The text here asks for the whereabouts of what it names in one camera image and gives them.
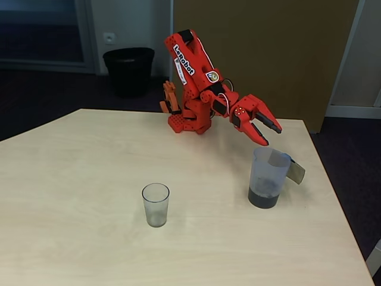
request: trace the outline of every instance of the wire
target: wire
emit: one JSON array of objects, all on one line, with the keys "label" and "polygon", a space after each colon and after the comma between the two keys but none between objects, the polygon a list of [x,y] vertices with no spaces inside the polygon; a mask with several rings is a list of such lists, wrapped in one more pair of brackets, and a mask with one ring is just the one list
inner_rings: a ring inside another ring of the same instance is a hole
[{"label": "wire", "polygon": [[230,115],[229,113],[229,110],[230,110],[230,107],[229,107],[229,100],[227,99],[227,96],[225,94],[223,94],[222,92],[220,92],[218,94],[218,96],[222,95],[224,98],[225,98],[225,101],[226,101],[226,112],[227,112],[227,115]]},{"label": "wire", "polygon": [[230,80],[230,79],[224,79],[222,82],[224,81],[228,81],[230,83],[230,91],[234,91],[234,85],[233,85],[233,82]]},{"label": "wire", "polygon": [[210,58],[209,58],[209,56],[208,56],[207,52],[205,52],[204,46],[202,45],[202,43],[201,43],[200,39],[199,39],[199,38],[197,38],[197,40],[198,40],[198,42],[200,43],[200,45],[201,45],[201,48],[202,48],[202,50],[204,51],[204,54],[207,56],[207,58],[208,58],[208,61],[209,61],[210,65],[211,65],[212,69],[214,69],[214,66],[213,66],[213,64],[212,64],[212,61],[210,60]]}]

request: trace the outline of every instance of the white wall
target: white wall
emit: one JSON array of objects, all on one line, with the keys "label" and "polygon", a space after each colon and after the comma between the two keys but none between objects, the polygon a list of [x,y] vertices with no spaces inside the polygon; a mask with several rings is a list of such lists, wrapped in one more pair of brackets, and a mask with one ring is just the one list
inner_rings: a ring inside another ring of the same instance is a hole
[{"label": "white wall", "polygon": [[332,104],[373,106],[381,89],[381,1],[366,0]]},{"label": "white wall", "polygon": [[[101,74],[107,73],[103,54],[113,49],[143,46],[155,50],[153,75],[169,76],[169,53],[164,39],[170,35],[170,0],[91,0]],[[106,45],[103,33],[117,35]]]}]

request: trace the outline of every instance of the transparent cup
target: transparent cup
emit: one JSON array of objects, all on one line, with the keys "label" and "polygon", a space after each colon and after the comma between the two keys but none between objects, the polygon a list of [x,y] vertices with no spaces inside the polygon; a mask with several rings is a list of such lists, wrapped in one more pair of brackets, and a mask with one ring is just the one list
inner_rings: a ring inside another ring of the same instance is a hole
[{"label": "transparent cup", "polygon": [[145,216],[147,222],[154,228],[159,228],[167,222],[169,189],[161,183],[153,183],[142,191]]},{"label": "transparent cup", "polygon": [[261,147],[254,150],[249,183],[249,201],[261,209],[270,209],[278,201],[291,157],[277,150]]}]

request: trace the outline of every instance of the door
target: door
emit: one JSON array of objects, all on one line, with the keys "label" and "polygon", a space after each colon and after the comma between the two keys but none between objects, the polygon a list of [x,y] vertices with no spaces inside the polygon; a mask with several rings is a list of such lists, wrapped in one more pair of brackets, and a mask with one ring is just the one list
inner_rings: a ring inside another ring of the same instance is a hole
[{"label": "door", "polygon": [[93,72],[84,0],[0,0],[0,68]]},{"label": "door", "polygon": [[174,31],[196,31],[241,96],[254,94],[276,117],[303,119],[318,132],[357,3],[175,0]]}]

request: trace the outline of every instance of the wooden door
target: wooden door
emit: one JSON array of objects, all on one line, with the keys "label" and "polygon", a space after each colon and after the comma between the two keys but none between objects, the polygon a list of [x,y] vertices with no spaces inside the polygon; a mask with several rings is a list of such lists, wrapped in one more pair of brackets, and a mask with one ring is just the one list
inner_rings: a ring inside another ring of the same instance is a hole
[{"label": "wooden door", "polygon": [[174,30],[196,31],[214,66],[241,96],[252,93],[276,117],[303,119],[318,132],[357,4],[175,0]]}]

